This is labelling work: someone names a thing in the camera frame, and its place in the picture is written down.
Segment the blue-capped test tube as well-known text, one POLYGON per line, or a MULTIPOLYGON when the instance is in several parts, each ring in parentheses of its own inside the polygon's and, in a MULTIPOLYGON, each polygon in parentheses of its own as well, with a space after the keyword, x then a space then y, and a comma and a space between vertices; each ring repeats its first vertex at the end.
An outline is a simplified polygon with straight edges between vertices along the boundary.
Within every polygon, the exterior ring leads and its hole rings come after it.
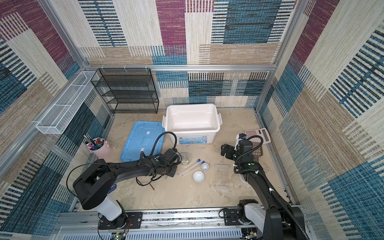
POLYGON ((186 176, 188 175, 189 173, 191 173, 193 170, 197 169, 197 168, 200 168, 203 164, 205 163, 205 161, 199 163, 198 165, 196 165, 195 167, 192 167, 190 170, 186 171, 185 173, 182 174, 182 176, 186 176))
POLYGON ((185 170, 181 171, 179 175, 186 175, 187 173, 189 173, 190 171, 198 167, 201 164, 201 162, 202 162, 201 159, 198 159, 196 163, 192 164, 191 166, 187 167, 185 170))

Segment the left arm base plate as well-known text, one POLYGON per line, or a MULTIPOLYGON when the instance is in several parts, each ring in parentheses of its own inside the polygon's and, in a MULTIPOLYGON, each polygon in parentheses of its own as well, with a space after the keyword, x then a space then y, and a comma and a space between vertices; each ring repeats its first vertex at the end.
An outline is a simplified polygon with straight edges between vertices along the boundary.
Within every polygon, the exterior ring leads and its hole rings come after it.
POLYGON ((98 228, 99 230, 139 229, 142 219, 143 212, 122 213, 113 221, 107 220, 106 217, 101 217, 98 228))

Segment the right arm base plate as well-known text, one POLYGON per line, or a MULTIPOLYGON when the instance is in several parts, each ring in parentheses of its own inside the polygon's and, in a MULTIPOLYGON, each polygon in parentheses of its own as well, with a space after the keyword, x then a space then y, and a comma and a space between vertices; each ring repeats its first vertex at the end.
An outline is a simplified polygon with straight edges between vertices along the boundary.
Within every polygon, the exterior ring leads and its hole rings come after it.
POLYGON ((238 209, 223 208, 219 216, 224 219, 226 226, 249 225, 250 221, 245 217, 245 213, 238 209))

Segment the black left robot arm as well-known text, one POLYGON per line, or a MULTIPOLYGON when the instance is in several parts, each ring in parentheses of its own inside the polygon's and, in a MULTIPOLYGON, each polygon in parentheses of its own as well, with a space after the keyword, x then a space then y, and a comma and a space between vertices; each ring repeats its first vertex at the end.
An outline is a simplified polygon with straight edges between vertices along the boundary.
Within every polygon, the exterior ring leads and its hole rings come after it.
POLYGON ((150 177, 149 183, 163 176, 173 177, 180 163, 176 148, 163 154, 146 156, 141 153, 140 159, 124 163, 107 163, 100 159, 89 164, 89 167, 74 181, 73 189, 84 210, 97 211, 102 215, 99 223, 101 230, 124 229, 134 221, 122 205, 109 196, 110 188, 119 182, 150 177))

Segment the clear test tube rack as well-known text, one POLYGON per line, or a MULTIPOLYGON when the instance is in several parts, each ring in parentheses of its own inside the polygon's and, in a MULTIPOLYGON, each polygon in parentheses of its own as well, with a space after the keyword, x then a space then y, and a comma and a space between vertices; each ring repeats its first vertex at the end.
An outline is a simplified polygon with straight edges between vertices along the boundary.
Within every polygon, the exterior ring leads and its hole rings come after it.
POLYGON ((215 169, 215 187, 219 190, 229 189, 229 166, 216 164, 215 169))

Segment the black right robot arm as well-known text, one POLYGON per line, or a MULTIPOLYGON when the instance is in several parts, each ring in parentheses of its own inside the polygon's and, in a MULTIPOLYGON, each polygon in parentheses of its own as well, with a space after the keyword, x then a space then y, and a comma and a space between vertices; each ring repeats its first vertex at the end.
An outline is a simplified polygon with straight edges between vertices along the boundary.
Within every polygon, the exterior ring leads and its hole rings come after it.
POLYGON ((308 240, 302 210, 283 199, 263 167, 254 161, 253 152, 263 143, 262 137, 252 136, 238 139, 235 146, 221 146, 221 155, 234 161, 234 174, 243 176, 261 200, 241 200, 237 209, 239 222, 253 223, 260 231, 257 240, 308 240))

